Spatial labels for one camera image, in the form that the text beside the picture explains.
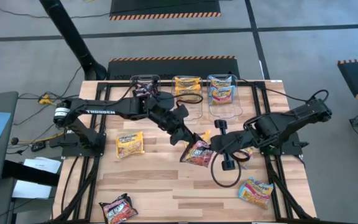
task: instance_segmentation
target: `floor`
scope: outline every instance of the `floor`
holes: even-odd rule
[[[101,14],[110,7],[107,0],[62,0],[69,15]],[[322,220],[358,223],[358,135],[348,119],[358,114],[358,100],[350,93],[336,66],[337,60],[358,58],[358,1],[351,0],[232,0],[220,1],[221,17],[109,21],[108,17],[74,19],[94,57],[107,65],[113,57],[155,57],[176,55],[235,55],[242,78],[283,80],[289,95],[308,98],[325,88],[333,118],[324,124],[299,131],[306,171],[318,216]],[[16,12],[46,16],[38,1],[0,0],[0,7]],[[253,12],[255,24],[250,22]],[[216,30],[214,34],[159,33],[159,31]],[[146,36],[112,37],[148,32]],[[76,58],[50,19],[14,16],[0,11],[0,92],[62,93],[79,67]],[[82,71],[67,95],[78,94]],[[291,108],[300,105],[289,100]],[[42,106],[34,100],[19,100],[15,122],[19,123]],[[14,126],[12,137],[34,139],[52,124],[53,107]],[[57,130],[50,130],[52,135]],[[57,157],[59,149],[26,151],[7,155],[12,161],[35,156]],[[52,200],[27,206],[18,223],[43,222],[50,216]]]

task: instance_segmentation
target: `wooden table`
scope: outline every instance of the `wooden table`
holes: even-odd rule
[[[83,82],[80,98],[93,100],[98,82]],[[267,88],[284,93],[282,82],[266,81]],[[111,100],[119,99],[127,87],[113,87]],[[162,91],[171,91],[170,87],[162,87]],[[289,110],[285,96],[268,91],[268,99],[272,111]],[[255,106],[250,87],[239,87],[239,99],[243,113],[228,121],[228,131],[242,130],[242,124],[255,116]],[[263,107],[259,93],[260,105]],[[217,119],[208,113],[208,101],[203,102],[203,116],[200,119],[186,121],[190,130],[198,133],[211,130],[211,135],[220,134],[214,127]],[[89,125],[91,116],[80,117],[85,125]],[[249,169],[242,171],[241,181],[230,189],[217,186],[210,174],[210,169],[180,163],[179,158],[185,149],[182,142],[176,146],[169,143],[169,135],[161,131],[148,119],[128,121],[118,116],[108,116],[107,145],[99,165],[97,184],[91,214],[91,222],[104,222],[99,202],[112,202],[119,195],[128,193],[134,208],[139,214],[127,222],[251,222],[274,221],[273,206],[270,202],[268,210],[261,209],[237,197],[239,187],[249,177],[267,182],[264,158],[256,149],[253,158],[248,162]],[[116,157],[116,137],[143,131],[145,154],[131,156],[122,160]],[[60,214],[62,193],[74,158],[64,161],[60,181],[53,205],[55,217]],[[68,205],[77,191],[83,159],[78,159],[71,175],[64,205]],[[222,156],[216,160],[214,171],[218,180],[224,184],[232,183],[238,170],[223,171]],[[311,216],[316,216],[313,200],[303,164],[294,156],[282,156],[283,168],[289,191]],[[281,192],[278,200],[282,217],[285,207]],[[85,204],[88,194],[85,193],[81,203],[80,218],[85,215]]]

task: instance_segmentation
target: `wooden tabletop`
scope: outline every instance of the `wooden tabletop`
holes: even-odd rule
[[[267,88],[284,93],[282,82],[265,82]],[[80,98],[93,100],[97,84],[98,82],[83,82]],[[110,100],[118,100],[126,90],[127,87],[113,87]],[[242,130],[243,122],[255,116],[251,88],[239,86],[238,90],[242,114],[228,119],[228,131]],[[162,91],[171,92],[171,88],[162,87]],[[271,91],[267,93],[272,112],[289,110],[285,96]],[[264,112],[260,93],[259,99],[262,112]],[[200,112],[201,109],[201,105],[196,108],[188,105],[186,107],[191,108],[190,111],[195,111],[194,113]],[[196,133],[211,130],[211,136],[220,134],[213,124],[213,121],[219,118],[210,114],[207,100],[204,100],[202,104],[202,112],[200,119],[185,121],[189,129]],[[89,125],[91,116],[82,115],[80,119],[85,125]],[[210,168],[179,162],[185,149],[184,144],[179,142],[176,146],[170,145],[170,136],[150,120],[143,119],[134,122],[118,116],[108,116],[106,126],[108,140],[99,165],[91,222],[104,222],[99,202],[112,202],[123,193],[128,193],[134,208],[139,213],[127,222],[268,222],[275,220],[271,202],[268,210],[264,210],[237,197],[240,185],[249,177],[267,183],[264,158],[257,149],[253,158],[247,163],[249,169],[242,171],[241,181],[230,189],[224,189],[213,182]],[[118,159],[116,137],[138,131],[143,131],[145,154]],[[60,214],[63,189],[73,161],[74,158],[68,158],[63,162],[53,205],[55,217]],[[73,169],[65,196],[65,207],[77,191],[82,161],[82,158],[78,159]],[[221,161],[222,156],[219,156],[215,162],[216,178],[224,184],[230,184],[235,181],[238,170],[223,171]],[[303,164],[294,156],[282,156],[282,161],[289,191],[305,212],[315,217],[316,212]],[[281,214],[285,217],[282,195],[279,190],[277,193]],[[85,215],[87,198],[86,192],[81,203],[80,218]]]

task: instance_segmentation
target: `black metal frame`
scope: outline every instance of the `black metal frame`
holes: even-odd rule
[[[171,82],[162,82],[161,83],[161,86],[171,86],[171,85],[172,85]],[[257,93],[257,88],[258,87],[261,88],[262,98],[264,100],[265,112],[266,113],[270,112],[269,99],[267,97],[267,92],[263,88],[265,86],[265,82],[239,82],[237,85],[251,87],[253,98],[254,98],[255,112],[256,112],[257,116],[262,114],[260,105],[259,105],[259,96]],[[129,82],[128,83],[99,82],[97,90],[96,90],[95,100],[100,100],[101,93],[104,89],[106,89],[104,100],[108,100],[110,97],[112,87],[127,87],[127,86],[129,86]],[[95,128],[96,116],[97,115],[92,115],[90,128]],[[99,133],[104,131],[105,125],[106,125],[106,115],[102,115],[101,121],[99,124]],[[265,156],[265,163],[266,163],[266,167],[267,167],[268,164],[271,163],[270,156],[269,155],[264,155],[264,156]],[[284,170],[283,170],[283,166],[282,166],[281,156],[275,156],[275,161],[276,161],[276,166],[277,166],[277,170],[278,170],[278,176],[279,176],[280,180],[283,182],[283,184],[285,186],[287,186],[285,183],[285,176],[284,176]],[[89,162],[90,162],[90,158],[84,157],[78,188],[80,188],[85,182],[85,179],[86,179],[86,176],[88,173]],[[100,157],[95,157],[93,162],[94,162],[93,165],[96,166],[96,168],[99,167]],[[78,201],[78,203],[75,206],[74,213],[73,213],[73,219],[67,220],[67,221],[62,221],[59,223],[73,223],[73,222],[89,223],[90,222],[93,199],[94,199],[94,190],[96,187],[96,179],[97,179],[97,169],[96,169],[96,173],[95,173],[95,178],[91,181],[91,183],[89,185],[89,194],[88,194],[88,199],[87,199],[87,203],[86,203],[85,218],[79,219],[80,207],[81,207],[81,200],[80,200],[80,201]],[[270,177],[268,178],[268,181],[270,184],[273,183],[273,180]],[[285,208],[286,208],[287,218],[293,218],[292,209],[291,209],[288,201],[285,198],[284,198],[284,200],[285,200]],[[279,218],[281,218],[281,214],[280,214],[280,206],[278,204],[277,193],[276,193],[275,189],[272,192],[272,204],[273,204],[273,208],[274,208],[275,218],[276,218],[276,220],[278,220]]]

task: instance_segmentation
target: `white paper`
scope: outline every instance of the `white paper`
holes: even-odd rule
[[[26,159],[24,161],[25,166],[33,167],[39,170],[48,171],[56,174],[59,170],[61,162],[53,159],[47,159],[44,157],[36,157],[35,159]],[[49,198],[51,186],[36,184],[32,182],[26,182],[18,180],[13,190],[13,196],[15,198]]]

